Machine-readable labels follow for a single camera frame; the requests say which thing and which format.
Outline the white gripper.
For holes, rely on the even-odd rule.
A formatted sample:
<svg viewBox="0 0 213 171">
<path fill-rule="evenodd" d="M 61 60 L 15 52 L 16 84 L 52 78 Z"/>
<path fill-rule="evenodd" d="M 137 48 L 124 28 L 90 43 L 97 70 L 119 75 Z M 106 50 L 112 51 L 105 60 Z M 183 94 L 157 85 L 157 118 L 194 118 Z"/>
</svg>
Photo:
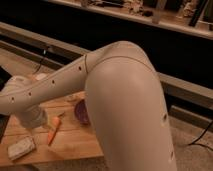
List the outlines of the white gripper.
<svg viewBox="0 0 213 171">
<path fill-rule="evenodd" d="M 16 112 L 15 117 L 26 129 L 35 129 L 47 123 L 47 114 L 39 105 Z"/>
</svg>

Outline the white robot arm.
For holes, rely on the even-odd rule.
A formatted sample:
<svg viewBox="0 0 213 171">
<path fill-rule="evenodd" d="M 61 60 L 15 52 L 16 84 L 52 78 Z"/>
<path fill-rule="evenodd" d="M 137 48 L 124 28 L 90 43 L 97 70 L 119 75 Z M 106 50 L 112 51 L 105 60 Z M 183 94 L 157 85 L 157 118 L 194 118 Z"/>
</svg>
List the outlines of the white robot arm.
<svg viewBox="0 0 213 171">
<path fill-rule="evenodd" d="M 40 103 L 79 91 L 110 171 L 177 171 L 163 88 L 132 42 L 91 51 L 36 82 L 12 77 L 0 91 L 0 114 L 35 128 L 45 122 Z"/>
</svg>

